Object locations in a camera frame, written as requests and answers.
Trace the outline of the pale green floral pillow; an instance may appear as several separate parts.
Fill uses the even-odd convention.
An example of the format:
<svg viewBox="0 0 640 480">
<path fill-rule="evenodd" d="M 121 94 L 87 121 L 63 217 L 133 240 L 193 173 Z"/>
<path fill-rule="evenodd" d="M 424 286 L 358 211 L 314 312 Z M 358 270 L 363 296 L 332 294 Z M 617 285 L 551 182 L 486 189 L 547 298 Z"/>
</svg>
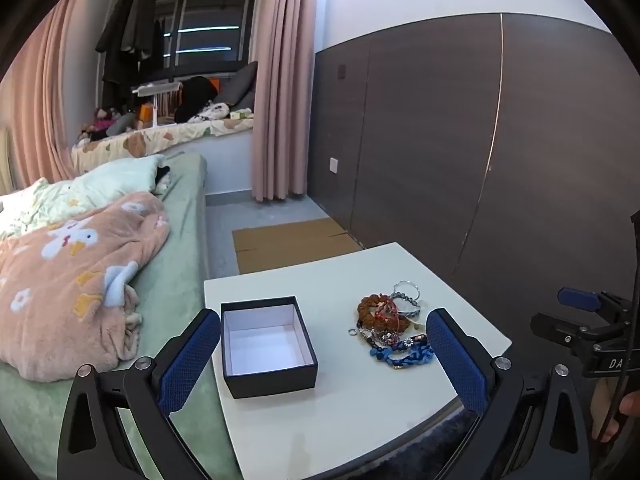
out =
<svg viewBox="0 0 640 480">
<path fill-rule="evenodd" d="M 53 226 L 132 193 L 162 194 L 168 188 L 169 173 L 165 157 L 152 155 L 113 160 L 73 180 L 50 183 L 41 178 L 1 197 L 1 237 Z"/>
</svg>

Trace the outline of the pink fleece blanket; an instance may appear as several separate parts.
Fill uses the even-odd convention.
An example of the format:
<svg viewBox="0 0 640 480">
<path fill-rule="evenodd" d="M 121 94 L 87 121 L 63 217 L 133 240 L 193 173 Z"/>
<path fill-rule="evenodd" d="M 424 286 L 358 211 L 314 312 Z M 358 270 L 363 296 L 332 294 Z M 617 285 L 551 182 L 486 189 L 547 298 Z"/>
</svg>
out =
<svg viewBox="0 0 640 480">
<path fill-rule="evenodd" d="M 31 382 L 90 364 L 108 372 L 138 351 L 142 317 L 131 280 L 170 232 L 148 192 L 1 244 L 1 359 Z"/>
</svg>

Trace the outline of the hanging dark clothes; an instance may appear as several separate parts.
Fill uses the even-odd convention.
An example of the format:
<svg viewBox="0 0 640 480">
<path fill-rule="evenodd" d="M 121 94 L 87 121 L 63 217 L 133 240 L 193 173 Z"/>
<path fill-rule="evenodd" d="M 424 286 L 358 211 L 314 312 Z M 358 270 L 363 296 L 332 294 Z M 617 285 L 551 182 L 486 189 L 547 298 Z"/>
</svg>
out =
<svg viewBox="0 0 640 480">
<path fill-rule="evenodd" d="M 155 0 L 117 0 L 96 44 L 104 55 L 101 107 L 129 108 L 131 91 L 164 67 L 164 25 Z"/>
</svg>

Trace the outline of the black jewelry box white interior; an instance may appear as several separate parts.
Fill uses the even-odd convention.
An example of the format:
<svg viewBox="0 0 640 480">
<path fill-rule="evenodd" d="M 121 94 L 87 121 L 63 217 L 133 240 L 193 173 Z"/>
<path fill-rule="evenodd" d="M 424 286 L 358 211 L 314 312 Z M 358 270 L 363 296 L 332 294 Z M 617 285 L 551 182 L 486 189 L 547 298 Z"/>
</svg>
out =
<svg viewBox="0 0 640 480">
<path fill-rule="evenodd" d="M 318 359 L 293 296 L 221 306 L 224 381 L 235 399 L 314 388 Z"/>
</svg>

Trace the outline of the pink curtain right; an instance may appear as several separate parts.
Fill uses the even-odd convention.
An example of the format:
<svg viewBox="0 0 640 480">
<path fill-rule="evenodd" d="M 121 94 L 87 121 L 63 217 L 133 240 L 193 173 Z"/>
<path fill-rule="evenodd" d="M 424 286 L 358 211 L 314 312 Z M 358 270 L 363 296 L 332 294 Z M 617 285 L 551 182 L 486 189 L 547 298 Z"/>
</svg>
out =
<svg viewBox="0 0 640 480">
<path fill-rule="evenodd" d="M 257 39 L 255 200 L 306 191 L 317 0 L 265 0 Z"/>
</svg>

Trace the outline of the pink curtain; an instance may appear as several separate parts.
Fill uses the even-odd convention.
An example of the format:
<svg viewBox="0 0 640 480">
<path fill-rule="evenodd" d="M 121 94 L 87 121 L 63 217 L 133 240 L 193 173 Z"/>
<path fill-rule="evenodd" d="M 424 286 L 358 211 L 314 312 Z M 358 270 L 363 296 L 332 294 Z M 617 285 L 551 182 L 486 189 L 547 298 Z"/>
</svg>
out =
<svg viewBox="0 0 640 480">
<path fill-rule="evenodd" d="M 265 0 L 257 39 L 255 200 L 306 191 L 317 0 Z"/>
<path fill-rule="evenodd" d="M 1 81 L 1 132 L 12 188 L 74 176 L 64 122 L 68 30 L 77 0 L 60 0 L 41 20 Z"/>
</svg>

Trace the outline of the flattened cardboard sheet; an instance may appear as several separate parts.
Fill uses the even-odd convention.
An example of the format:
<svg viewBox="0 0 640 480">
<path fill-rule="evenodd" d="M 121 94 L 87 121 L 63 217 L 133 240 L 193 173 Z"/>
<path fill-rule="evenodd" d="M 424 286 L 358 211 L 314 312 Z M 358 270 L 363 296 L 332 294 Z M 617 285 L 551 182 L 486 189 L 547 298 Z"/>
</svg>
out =
<svg viewBox="0 0 640 480">
<path fill-rule="evenodd" d="M 241 274 L 280 269 L 359 252 L 361 247 L 331 218 L 232 232 Z"/>
</svg>

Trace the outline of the thin silver bangle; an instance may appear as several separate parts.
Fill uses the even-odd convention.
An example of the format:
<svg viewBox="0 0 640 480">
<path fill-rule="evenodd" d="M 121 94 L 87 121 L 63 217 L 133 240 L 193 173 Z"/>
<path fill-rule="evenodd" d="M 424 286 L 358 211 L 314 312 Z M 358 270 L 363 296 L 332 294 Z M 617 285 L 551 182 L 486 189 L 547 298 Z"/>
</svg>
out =
<svg viewBox="0 0 640 480">
<path fill-rule="evenodd" d="M 409 302 L 418 302 L 421 291 L 412 281 L 402 280 L 393 286 L 393 295 Z"/>
</svg>

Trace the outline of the dark grey pillow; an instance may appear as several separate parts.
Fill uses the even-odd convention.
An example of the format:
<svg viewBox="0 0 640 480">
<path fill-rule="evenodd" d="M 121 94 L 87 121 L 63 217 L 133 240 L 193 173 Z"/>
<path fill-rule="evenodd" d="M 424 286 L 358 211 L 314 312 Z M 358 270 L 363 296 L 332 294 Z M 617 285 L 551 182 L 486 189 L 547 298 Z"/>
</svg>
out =
<svg viewBox="0 0 640 480">
<path fill-rule="evenodd" d="M 241 68 L 222 88 L 216 97 L 217 103 L 224 103 L 229 108 L 237 106 L 250 90 L 254 89 L 257 77 L 258 62 L 250 62 Z"/>
</svg>

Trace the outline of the pink curtain left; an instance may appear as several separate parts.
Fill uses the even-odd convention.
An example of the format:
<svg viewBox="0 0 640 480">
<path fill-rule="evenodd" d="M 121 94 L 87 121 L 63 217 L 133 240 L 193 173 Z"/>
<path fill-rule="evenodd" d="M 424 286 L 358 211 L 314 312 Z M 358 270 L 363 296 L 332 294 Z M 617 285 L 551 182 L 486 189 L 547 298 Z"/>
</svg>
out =
<svg viewBox="0 0 640 480">
<path fill-rule="evenodd" d="M 41 20 L 1 81 L 1 132 L 12 188 L 74 176 L 64 122 L 68 30 L 77 0 L 60 0 Z"/>
</svg>

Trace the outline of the floral window seat cushion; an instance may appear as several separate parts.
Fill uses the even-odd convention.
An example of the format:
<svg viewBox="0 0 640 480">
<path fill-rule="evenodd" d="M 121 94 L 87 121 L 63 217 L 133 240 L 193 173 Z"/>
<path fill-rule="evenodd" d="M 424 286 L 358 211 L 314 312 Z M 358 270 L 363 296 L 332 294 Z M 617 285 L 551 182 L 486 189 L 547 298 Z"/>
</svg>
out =
<svg viewBox="0 0 640 480">
<path fill-rule="evenodd" d="M 85 174 L 112 160 L 155 155 L 179 144 L 208 136 L 213 138 L 228 136 L 228 134 L 250 130 L 253 126 L 252 114 L 233 113 L 231 118 L 130 131 L 74 146 L 72 162 L 78 174 Z"/>
</svg>

